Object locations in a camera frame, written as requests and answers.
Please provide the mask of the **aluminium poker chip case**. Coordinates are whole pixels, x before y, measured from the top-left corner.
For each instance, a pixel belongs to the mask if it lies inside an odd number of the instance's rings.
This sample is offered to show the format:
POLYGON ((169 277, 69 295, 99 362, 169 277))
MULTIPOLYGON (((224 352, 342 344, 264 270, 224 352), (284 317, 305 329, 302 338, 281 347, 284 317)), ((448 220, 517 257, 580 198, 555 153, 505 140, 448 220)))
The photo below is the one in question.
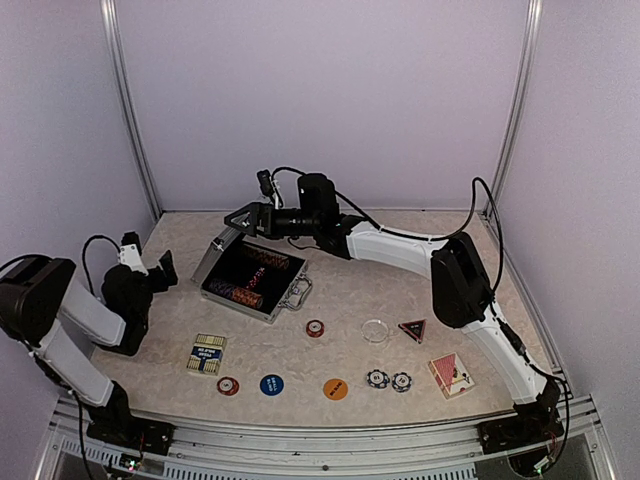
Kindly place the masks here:
POLYGON ((307 270, 308 262, 305 259, 251 243, 244 234, 226 227, 209 244, 191 280, 205 299, 273 324, 281 312, 298 311, 304 305, 313 288, 307 270), (287 255, 290 259, 289 268, 270 268, 244 256, 240 252, 244 243, 287 255), (262 306, 254 309, 210 292, 209 284, 213 279, 221 279, 260 294, 263 297, 262 306))

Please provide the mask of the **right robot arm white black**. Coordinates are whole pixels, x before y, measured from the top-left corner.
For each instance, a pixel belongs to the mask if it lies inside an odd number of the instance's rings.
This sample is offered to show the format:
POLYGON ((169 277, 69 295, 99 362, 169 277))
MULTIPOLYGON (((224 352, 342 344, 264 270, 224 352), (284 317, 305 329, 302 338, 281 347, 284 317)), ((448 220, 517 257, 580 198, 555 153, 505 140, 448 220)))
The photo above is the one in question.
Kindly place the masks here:
POLYGON ((360 207, 348 215, 340 205, 354 203, 321 173, 299 173, 299 205, 287 208, 275 176, 268 170, 258 173, 266 199, 227 215, 227 227, 269 240, 310 237, 320 250, 336 257, 381 263, 429 279, 436 318, 481 349, 513 400, 514 416, 480 424, 484 449, 501 451, 567 438, 570 418, 558 412, 558 405, 569 401, 566 382, 541 370, 528 355, 496 300, 501 280, 489 277, 465 227, 427 235, 384 227, 360 207))

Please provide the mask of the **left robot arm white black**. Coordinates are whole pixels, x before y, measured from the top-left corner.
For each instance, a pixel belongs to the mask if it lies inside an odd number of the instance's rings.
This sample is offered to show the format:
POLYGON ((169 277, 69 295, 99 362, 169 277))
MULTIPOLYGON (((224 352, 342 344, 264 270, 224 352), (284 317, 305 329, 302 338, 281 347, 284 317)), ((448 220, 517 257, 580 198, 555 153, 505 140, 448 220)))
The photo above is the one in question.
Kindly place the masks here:
POLYGON ((121 445, 133 443, 152 421, 131 413, 124 388, 91 363, 63 324, 75 324, 105 350, 135 355, 149 330, 154 295, 178 283, 172 253, 148 269, 137 244, 122 245, 100 297, 77 279, 70 259, 28 254, 2 270, 2 330, 27 348, 53 382, 77 396, 97 433, 121 445))

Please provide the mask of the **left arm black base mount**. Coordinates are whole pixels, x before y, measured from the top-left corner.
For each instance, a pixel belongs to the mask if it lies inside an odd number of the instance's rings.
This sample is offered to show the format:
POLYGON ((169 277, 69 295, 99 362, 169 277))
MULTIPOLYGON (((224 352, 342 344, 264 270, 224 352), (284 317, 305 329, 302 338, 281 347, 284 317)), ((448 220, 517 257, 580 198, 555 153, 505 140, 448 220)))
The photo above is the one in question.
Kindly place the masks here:
POLYGON ((87 407, 89 438, 107 444, 166 456, 175 426, 168 422, 136 417, 128 408, 118 406, 87 407))

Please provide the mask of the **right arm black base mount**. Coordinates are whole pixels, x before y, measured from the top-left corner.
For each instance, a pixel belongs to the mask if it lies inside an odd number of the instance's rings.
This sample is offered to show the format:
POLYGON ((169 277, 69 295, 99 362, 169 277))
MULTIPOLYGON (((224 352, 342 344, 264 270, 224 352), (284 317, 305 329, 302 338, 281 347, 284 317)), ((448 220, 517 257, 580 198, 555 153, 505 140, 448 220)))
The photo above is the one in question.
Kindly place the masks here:
POLYGON ((485 455, 525 447, 551 438, 538 419, 524 415, 481 422, 477 426, 477 432, 485 455))

